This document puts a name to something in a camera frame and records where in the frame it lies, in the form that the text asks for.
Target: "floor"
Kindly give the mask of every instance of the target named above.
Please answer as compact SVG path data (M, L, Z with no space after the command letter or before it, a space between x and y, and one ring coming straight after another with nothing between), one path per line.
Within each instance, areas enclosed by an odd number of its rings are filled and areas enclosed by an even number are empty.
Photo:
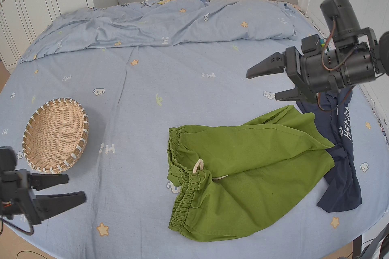
M0 92L6 84L9 73L0 61ZM349 243L345 247L339 249L333 254L323 259L337 259L341 256L352 258L353 243ZM54 257L42 252L38 248L32 246L16 233L4 226L4 231L0 237L0 257L9 259L55 259Z

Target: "green shorts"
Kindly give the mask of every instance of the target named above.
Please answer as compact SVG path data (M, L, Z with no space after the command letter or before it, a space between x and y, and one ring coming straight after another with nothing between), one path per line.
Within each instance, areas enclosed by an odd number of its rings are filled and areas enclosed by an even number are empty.
M286 106L241 126L170 128L168 179L181 191L169 228L209 242L275 223L334 166L314 118Z

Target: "dark blue clothing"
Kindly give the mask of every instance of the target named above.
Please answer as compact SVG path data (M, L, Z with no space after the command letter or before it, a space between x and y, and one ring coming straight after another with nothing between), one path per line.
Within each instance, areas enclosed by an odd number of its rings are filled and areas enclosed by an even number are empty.
M349 90L350 88L345 88L340 93L322 93L321 107L324 110L336 108ZM303 113L315 114L317 130L335 145L327 149L334 159L335 166L324 175L328 182L328 189L317 204L328 213L352 210L362 204L361 188L354 166L354 148L348 110L351 96L352 92L344 103L338 106L338 111L331 112L321 111L317 104L297 102Z

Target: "wicker basket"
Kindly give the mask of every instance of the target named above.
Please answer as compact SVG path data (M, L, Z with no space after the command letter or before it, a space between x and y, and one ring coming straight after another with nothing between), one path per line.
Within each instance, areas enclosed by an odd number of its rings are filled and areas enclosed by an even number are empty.
M34 112L23 133L23 155L32 169L58 174L80 159L88 139L85 109L72 98L46 102Z

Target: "bed sheet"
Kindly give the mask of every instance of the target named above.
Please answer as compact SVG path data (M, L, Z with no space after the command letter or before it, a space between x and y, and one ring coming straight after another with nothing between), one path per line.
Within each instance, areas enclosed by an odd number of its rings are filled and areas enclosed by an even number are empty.
M287 215L249 237L199 243L168 229L177 195L167 180L168 128L241 125L294 104L274 99L275 92L293 87L286 74L247 80L246 70L291 45L300 50L301 38L317 31L284 3L165 2L62 16L11 75L0 94L0 145L21 151L30 116L54 98L79 101L90 121L85 152L66 171L69 184L40 191L85 191L87 202L22 237L63 259L312 259L375 224L389 206L389 152L371 107L355 88L349 108L362 205L324 212L316 206L328 186L322 179ZM126 15L131 17L121 20ZM199 30L204 22L213 23L205 32ZM24 158L17 168L30 169ZM28 227L23 216L13 222Z

